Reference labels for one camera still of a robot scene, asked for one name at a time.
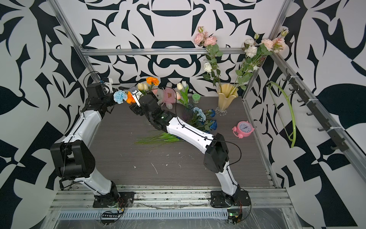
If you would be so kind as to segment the light blue carnation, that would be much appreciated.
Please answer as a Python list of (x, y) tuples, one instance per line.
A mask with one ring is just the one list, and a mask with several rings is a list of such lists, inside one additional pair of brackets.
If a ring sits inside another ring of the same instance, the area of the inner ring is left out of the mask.
[(128, 99), (127, 93), (124, 90), (118, 90), (113, 94), (113, 100), (117, 104), (123, 104)]
[(202, 109), (198, 108), (198, 107), (194, 107), (193, 108), (193, 116), (192, 118), (189, 120), (189, 124), (191, 126), (201, 126), (202, 124), (204, 124), (206, 121), (206, 114), (202, 111)]

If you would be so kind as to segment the yellow wavy glass vase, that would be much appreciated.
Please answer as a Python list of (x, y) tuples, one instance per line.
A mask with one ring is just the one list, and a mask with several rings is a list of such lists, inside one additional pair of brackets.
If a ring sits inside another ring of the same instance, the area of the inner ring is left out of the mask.
[(217, 89), (218, 107), (216, 113), (219, 115), (226, 115), (227, 109), (234, 99), (238, 97), (238, 88), (233, 84), (222, 84), (221, 88)]

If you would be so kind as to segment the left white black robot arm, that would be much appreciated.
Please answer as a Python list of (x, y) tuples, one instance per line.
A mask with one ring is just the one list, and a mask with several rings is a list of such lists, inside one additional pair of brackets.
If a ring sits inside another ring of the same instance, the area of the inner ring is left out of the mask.
[(51, 156), (57, 176), (61, 181), (70, 180), (88, 188), (103, 205), (115, 203), (119, 198), (114, 182), (106, 179), (96, 168), (96, 161), (89, 150), (94, 136), (109, 108), (116, 102), (116, 91), (111, 83), (93, 83), (86, 88), (88, 97), (80, 117), (70, 133), (60, 143), (54, 143)]

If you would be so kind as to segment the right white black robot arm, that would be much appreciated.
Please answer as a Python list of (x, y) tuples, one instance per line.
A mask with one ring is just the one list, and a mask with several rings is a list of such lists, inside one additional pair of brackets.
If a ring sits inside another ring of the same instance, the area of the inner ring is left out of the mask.
[(163, 110), (155, 95), (143, 95), (129, 108), (140, 116), (145, 116), (157, 130), (175, 135), (196, 147), (204, 154), (205, 167), (216, 174), (221, 192), (211, 199), (213, 208), (225, 208), (240, 204), (241, 187), (234, 179), (229, 162), (227, 142), (221, 134), (209, 134), (187, 124), (171, 111)]

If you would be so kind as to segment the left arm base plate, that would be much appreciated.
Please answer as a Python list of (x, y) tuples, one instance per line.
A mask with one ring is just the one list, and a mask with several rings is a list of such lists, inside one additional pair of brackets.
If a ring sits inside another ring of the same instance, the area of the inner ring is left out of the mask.
[(133, 204), (135, 192), (119, 192), (117, 195), (107, 194), (94, 196), (93, 208), (126, 208)]

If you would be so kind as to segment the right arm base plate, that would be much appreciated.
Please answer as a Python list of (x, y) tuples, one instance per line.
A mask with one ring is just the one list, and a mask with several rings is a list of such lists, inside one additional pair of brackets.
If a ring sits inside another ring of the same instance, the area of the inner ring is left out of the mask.
[(239, 207), (250, 206), (251, 199), (246, 190), (240, 190), (234, 197), (225, 194), (222, 191), (211, 191), (211, 202), (210, 205), (213, 208), (229, 208), (229, 207)]

